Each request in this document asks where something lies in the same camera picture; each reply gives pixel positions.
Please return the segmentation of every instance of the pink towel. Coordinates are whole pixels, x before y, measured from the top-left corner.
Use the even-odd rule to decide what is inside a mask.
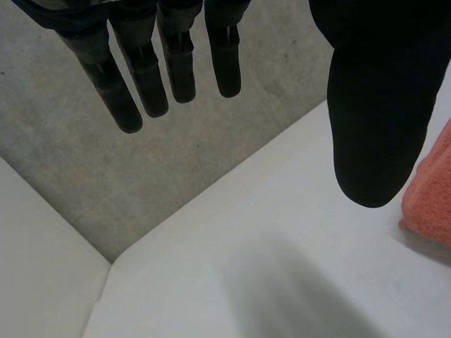
[[[402,199],[400,226],[451,246],[451,119]]]

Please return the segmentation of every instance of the black fabric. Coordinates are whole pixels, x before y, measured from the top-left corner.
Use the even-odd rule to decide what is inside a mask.
[[[335,174],[371,208],[388,203],[423,146],[451,58],[444,1],[310,0],[335,48],[328,81]]]
[[[77,9],[50,11],[38,6],[31,0],[13,0],[22,11],[31,17],[38,25],[49,30],[88,34],[99,31],[108,19],[105,5],[82,6]]]

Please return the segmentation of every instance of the glove finger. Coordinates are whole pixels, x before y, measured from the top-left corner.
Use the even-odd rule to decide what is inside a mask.
[[[205,22],[216,82],[221,95],[228,98],[238,95],[241,90],[237,24],[249,3],[250,0],[205,1]]]
[[[157,25],[172,93],[178,103],[187,103],[196,96],[190,28],[202,1],[160,1],[158,6]]]
[[[144,109],[147,115],[157,118],[168,112],[168,99],[152,46],[156,2],[146,1],[141,6],[133,6],[132,11],[137,15],[132,17],[132,11],[124,8],[127,4],[127,1],[111,4],[110,22]]]

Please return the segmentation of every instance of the concrete surface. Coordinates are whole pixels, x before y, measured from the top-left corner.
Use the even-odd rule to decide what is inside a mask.
[[[201,14],[192,28],[196,99],[134,135],[109,116],[76,58],[0,1],[0,156],[107,259],[261,148],[326,97],[332,49],[308,1],[253,0],[240,23],[242,92],[219,93]],[[116,42],[111,49],[132,95]]]

